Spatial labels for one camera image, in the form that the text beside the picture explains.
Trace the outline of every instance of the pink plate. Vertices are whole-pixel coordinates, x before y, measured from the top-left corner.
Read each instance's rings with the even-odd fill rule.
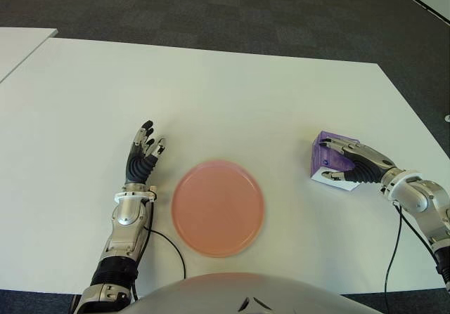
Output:
[[[172,219],[178,234],[206,256],[230,256],[248,247],[264,218],[264,199],[237,164],[209,161],[192,168],[176,187]]]

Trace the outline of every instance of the floor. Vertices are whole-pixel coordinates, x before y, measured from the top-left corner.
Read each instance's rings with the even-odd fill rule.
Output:
[[[386,313],[382,293],[345,296],[381,313]],[[0,290],[0,314],[67,314],[71,300],[72,297],[69,294]],[[450,296],[445,289],[390,292],[388,301],[391,314],[449,314],[450,308]]]
[[[444,121],[450,27],[412,0],[0,0],[0,26],[56,27],[64,38],[377,63],[450,156]],[[439,307],[432,292],[420,303]],[[21,294],[0,292],[0,303],[52,299]],[[421,308],[405,297],[408,306]],[[408,306],[395,313],[423,313],[401,309]],[[6,313],[2,306],[0,313]]]

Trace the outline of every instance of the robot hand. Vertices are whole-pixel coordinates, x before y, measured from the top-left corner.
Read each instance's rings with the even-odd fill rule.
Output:
[[[354,163],[354,168],[349,171],[322,173],[322,176],[334,181],[380,183],[381,178],[396,167],[394,162],[383,154],[352,140],[324,138],[319,144],[338,151]]]
[[[450,293],[450,198],[443,187],[424,181],[417,171],[398,169],[393,161],[367,145],[340,138],[324,138],[319,144],[354,163],[352,170],[325,171],[322,176],[334,181],[382,183],[381,193],[415,218],[431,248],[417,236],[431,253]]]
[[[138,130],[134,137],[126,167],[126,181],[128,183],[145,184],[151,171],[156,165],[158,157],[165,149],[164,138],[161,138],[156,147],[152,147],[155,142],[151,138],[153,133],[153,122],[147,121]]]

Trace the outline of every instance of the black cable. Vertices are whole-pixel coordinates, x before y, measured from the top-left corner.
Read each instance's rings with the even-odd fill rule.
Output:
[[[183,259],[183,255],[181,254],[180,250],[178,249],[178,247],[175,246],[175,244],[165,235],[163,235],[161,232],[155,231],[155,230],[150,230],[153,233],[156,233],[157,235],[160,235],[161,237],[163,237],[164,239],[166,239],[178,252],[178,255],[181,259],[181,263],[183,264],[183,279],[186,279],[186,264],[184,263],[184,259]]]
[[[426,241],[422,238],[421,235],[419,235],[419,233],[416,231],[416,229],[411,225],[411,223],[409,223],[408,219],[405,218],[405,216],[403,215],[403,213],[401,213],[400,208],[397,205],[394,205],[395,209],[397,210],[397,212],[400,214],[401,218],[403,219],[403,221],[407,224],[407,226],[409,226],[409,228],[411,229],[411,231],[414,232],[414,234],[417,236],[417,238],[419,238],[419,240],[422,242],[423,246],[425,246],[425,248],[427,249],[428,253],[431,255],[431,257],[433,258],[433,260],[435,261],[436,265],[438,265],[438,261],[437,258],[435,257],[435,254],[433,253],[433,251],[431,250],[430,246],[426,243]]]
[[[154,214],[154,211],[155,211],[155,203],[152,203],[151,207],[150,207],[150,219],[148,220],[148,227],[149,228],[152,228],[152,225],[153,225],[153,214]],[[136,260],[136,263],[137,263],[138,266],[139,266],[139,263],[141,262],[143,253],[147,249],[148,241],[150,240],[150,234],[151,234],[151,232],[148,231],[148,229],[145,226],[144,226],[144,228],[147,230],[147,237],[146,237],[146,241],[143,243],[142,250],[139,253],[138,258]],[[133,292],[134,300],[138,301],[138,294],[136,293],[136,284],[134,282],[133,282],[133,285],[131,286],[131,291]]]
[[[401,214],[401,207],[399,207],[398,211],[399,211],[399,214],[400,214],[400,217],[399,217],[399,230],[397,232],[397,239],[395,240],[395,248],[394,248],[394,251],[392,252],[391,261],[389,262],[389,266],[387,267],[386,277],[385,277],[385,304],[386,304],[387,314],[389,314],[389,305],[387,304],[387,279],[389,277],[389,272],[391,270],[392,263],[394,262],[395,254],[397,252],[397,247],[399,246],[400,233],[401,233],[401,223],[403,221],[403,217],[402,217],[403,214]]]
[[[133,282],[133,285],[131,286],[131,290],[133,291],[133,299],[134,302],[138,301],[138,294],[136,293],[136,284]]]
[[[152,228],[153,225],[153,211],[155,210],[155,203],[152,203],[151,207],[150,207],[150,220],[148,221],[148,228]],[[139,253],[139,256],[136,260],[137,264],[139,265],[139,263],[141,262],[143,253],[146,251],[147,245],[148,245],[148,241],[150,239],[150,231],[147,232],[147,238],[146,241],[144,242],[143,246],[142,246],[142,250],[141,253]]]

